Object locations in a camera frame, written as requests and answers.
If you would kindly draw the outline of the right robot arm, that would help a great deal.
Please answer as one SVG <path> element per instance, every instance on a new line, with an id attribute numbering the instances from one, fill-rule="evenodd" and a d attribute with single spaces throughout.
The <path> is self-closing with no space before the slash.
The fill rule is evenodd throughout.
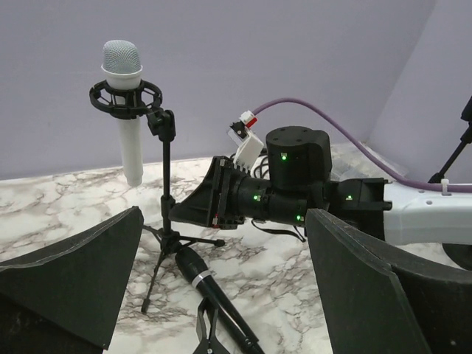
<path id="1" fill-rule="evenodd" d="M 301 126 L 266 137 L 267 179 L 216 156 L 201 184 L 170 210 L 170 219 L 235 229 L 245 219 L 307 226 L 309 209 L 323 209 L 392 245 L 471 243 L 468 185 L 414 184 L 385 178 L 331 178 L 330 138 Z"/>

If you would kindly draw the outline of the white microphone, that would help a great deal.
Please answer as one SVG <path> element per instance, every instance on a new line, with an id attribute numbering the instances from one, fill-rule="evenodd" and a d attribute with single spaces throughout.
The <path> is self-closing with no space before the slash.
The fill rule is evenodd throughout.
<path id="1" fill-rule="evenodd" d="M 103 46 L 102 71 L 113 89 L 112 103 L 118 108 L 136 107 L 135 93 L 142 81 L 140 56 L 135 44 L 127 40 L 110 40 Z M 143 158 L 139 118 L 124 113 L 118 119 L 124 175 L 131 187 L 142 183 Z"/>

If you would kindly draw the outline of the round-base stand with clip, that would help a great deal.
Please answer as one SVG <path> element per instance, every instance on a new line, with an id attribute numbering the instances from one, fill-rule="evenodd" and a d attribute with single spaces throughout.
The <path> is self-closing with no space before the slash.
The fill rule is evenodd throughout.
<path id="1" fill-rule="evenodd" d="M 460 119 L 464 122 L 467 122 L 468 124 L 468 127 L 465 130 L 464 134 L 460 137 L 460 143 L 458 144 L 454 152 L 450 155 L 446 163 L 442 166 L 442 168 L 428 180 L 430 184 L 440 183 L 440 181 L 445 178 L 445 174 L 448 172 L 451 165 L 457 160 L 460 153 L 465 149 L 467 145 L 471 143 L 471 103 L 472 97 L 470 97 L 470 99 L 468 100 L 460 116 Z"/>

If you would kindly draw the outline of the black microphone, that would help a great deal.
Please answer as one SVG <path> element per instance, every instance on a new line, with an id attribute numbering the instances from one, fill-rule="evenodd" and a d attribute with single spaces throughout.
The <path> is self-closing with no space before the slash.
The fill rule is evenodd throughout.
<path id="1" fill-rule="evenodd" d="M 204 260 L 191 248 L 175 256 L 184 278 L 218 309 L 218 318 L 242 353 L 263 353 L 259 339 L 216 283 Z"/>

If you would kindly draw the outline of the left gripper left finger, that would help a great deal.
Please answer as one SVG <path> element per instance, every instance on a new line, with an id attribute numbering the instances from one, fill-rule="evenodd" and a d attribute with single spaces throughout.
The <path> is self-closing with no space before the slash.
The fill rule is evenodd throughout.
<path id="1" fill-rule="evenodd" d="M 2 350 L 107 350 L 144 218 L 133 206 L 1 263 Z"/>

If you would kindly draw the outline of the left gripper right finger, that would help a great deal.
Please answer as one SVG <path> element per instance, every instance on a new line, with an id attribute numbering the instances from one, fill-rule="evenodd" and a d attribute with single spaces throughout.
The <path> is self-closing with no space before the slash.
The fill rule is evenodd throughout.
<path id="1" fill-rule="evenodd" d="M 471 273 L 310 209 L 306 235 L 335 353 L 469 353 Z"/>

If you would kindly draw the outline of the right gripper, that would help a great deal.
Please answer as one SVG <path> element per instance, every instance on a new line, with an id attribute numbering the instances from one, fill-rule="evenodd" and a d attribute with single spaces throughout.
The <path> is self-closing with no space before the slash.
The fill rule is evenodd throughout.
<path id="1" fill-rule="evenodd" d="M 203 181 L 170 210 L 171 221 L 217 229 L 238 228 L 245 221 L 237 206 L 238 189 L 245 177 L 228 157 L 214 156 Z"/>

